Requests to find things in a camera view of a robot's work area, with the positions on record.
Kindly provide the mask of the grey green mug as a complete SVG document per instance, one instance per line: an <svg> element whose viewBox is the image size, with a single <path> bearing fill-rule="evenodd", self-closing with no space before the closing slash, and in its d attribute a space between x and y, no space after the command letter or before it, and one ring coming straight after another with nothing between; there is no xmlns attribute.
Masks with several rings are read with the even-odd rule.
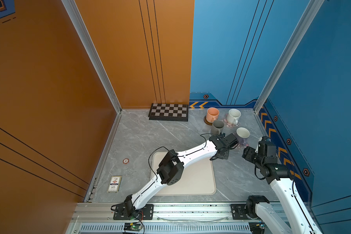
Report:
<svg viewBox="0 0 351 234"><path fill-rule="evenodd" d="M223 132L224 127L225 127L225 123L223 121L215 120L212 123L211 134L212 135L220 135Z"/></svg>

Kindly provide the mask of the white mug purple handle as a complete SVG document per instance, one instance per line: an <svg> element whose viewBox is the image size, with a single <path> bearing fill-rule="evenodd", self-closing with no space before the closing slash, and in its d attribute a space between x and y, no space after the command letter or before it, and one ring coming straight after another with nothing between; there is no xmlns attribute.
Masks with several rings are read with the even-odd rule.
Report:
<svg viewBox="0 0 351 234"><path fill-rule="evenodd" d="M236 134L237 134L237 139L238 139L239 137L241 137L241 138L247 138L247 139L248 139L249 136L250 136L249 130L246 129L246 128L244 128L244 127L239 127L239 128L237 128Z"/></svg>

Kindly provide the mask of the pink flower coaster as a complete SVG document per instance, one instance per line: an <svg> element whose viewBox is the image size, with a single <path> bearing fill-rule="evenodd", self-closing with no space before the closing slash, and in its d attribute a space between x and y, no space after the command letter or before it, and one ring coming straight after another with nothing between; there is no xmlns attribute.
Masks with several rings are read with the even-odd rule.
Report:
<svg viewBox="0 0 351 234"><path fill-rule="evenodd" d="M227 128L234 128L234 127L239 127L240 126L240 123L239 122L236 122L236 124L231 124L227 121L227 117L228 117L228 114L225 114L224 118L222 119L222 121L225 123L225 125L227 126Z"/></svg>
<svg viewBox="0 0 351 234"><path fill-rule="evenodd" d="M238 138L238 148L245 148L249 146L247 138Z"/></svg>

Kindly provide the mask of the brown wooden round coaster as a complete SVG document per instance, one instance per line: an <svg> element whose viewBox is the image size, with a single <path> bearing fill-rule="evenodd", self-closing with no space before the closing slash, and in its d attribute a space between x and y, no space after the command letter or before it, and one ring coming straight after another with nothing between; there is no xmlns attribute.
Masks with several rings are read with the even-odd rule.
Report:
<svg viewBox="0 0 351 234"><path fill-rule="evenodd" d="M207 118L206 118L206 116L204 117L204 122L205 122L205 124L207 124L207 125L209 125L209 126L211 126L212 125L212 123L211 122L209 122L208 120L207 120Z"/></svg>

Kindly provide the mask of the cream white mug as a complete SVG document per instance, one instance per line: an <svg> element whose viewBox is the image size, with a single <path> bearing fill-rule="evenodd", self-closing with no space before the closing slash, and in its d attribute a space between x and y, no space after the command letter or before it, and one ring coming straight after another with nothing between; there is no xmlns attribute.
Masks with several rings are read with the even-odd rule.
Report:
<svg viewBox="0 0 351 234"><path fill-rule="evenodd" d="M238 126L240 117L241 112L238 109L230 109L226 116L226 121L229 125Z"/></svg>

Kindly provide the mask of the orange peach mug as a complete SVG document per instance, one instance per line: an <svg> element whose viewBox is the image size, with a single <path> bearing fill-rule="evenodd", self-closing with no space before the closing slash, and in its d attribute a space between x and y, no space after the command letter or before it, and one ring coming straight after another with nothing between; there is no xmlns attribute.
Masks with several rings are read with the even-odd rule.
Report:
<svg viewBox="0 0 351 234"><path fill-rule="evenodd" d="M207 109L206 121L209 123L213 123L219 117L219 110L214 107L210 107Z"/></svg>

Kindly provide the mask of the beige rectangular serving tray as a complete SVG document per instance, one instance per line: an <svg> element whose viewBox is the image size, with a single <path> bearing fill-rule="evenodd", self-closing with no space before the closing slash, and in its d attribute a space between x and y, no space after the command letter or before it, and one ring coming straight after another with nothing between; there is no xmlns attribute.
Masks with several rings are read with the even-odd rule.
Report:
<svg viewBox="0 0 351 234"><path fill-rule="evenodd" d="M179 182L164 187L156 196L199 196L215 192L213 164L209 159L202 159L184 169Z"/></svg>

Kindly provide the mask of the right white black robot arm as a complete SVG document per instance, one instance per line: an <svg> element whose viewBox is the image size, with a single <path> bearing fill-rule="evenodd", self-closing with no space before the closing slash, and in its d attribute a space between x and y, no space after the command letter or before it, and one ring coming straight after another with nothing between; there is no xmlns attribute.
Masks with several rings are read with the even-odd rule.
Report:
<svg viewBox="0 0 351 234"><path fill-rule="evenodd" d="M249 196L246 201L248 217L261 219L273 234L322 233L300 197L293 174L278 163L276 145L269 137L260 138L255 149L247 146L242 157L254 164L254 172L258 169L262 175L260 180L266 180L274 190L288 222L274 211L264 196Z"/></svg>

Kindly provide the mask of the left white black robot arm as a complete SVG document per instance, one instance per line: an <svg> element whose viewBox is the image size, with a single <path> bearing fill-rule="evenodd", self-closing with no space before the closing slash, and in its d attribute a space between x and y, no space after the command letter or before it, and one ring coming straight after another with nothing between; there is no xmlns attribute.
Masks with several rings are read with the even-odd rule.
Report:
<svg viewBox="0 0 351 234"><path fill-rule="evenodd" d="M151 180L138 192L128 195L124 207L129 218L137 217L147 202L165 186L171 186L180 181L184 169L188 166L209 158L226 160L230 150L238 145L234 134L225 136L211 135L204 143L186 151L168 150Z"/></svg>

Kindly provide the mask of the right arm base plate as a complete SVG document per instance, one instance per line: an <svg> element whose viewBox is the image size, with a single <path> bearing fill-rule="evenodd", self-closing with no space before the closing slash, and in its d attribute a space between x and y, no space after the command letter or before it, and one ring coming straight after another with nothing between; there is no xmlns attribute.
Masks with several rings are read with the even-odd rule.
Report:
<svg viewBox="0 0 351 234"><path fill-rule="evenodd" d="M274 209L271 204L251 203L250 201L246 204L231 204L231 211L233 220L243 219L268 219L274 214Z"/></svg>

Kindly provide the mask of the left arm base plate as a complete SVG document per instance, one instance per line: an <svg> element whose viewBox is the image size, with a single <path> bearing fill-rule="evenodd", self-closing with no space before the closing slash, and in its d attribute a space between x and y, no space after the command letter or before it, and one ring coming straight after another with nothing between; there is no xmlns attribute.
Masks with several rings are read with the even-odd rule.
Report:
<svg viewBox="0 0 351 234"><path fill-rule="evenodd" d="M130 215L123 203L111 206L114 220L152 220L153 219L153 204L148 204L140 210L133 211Z"/></svg>

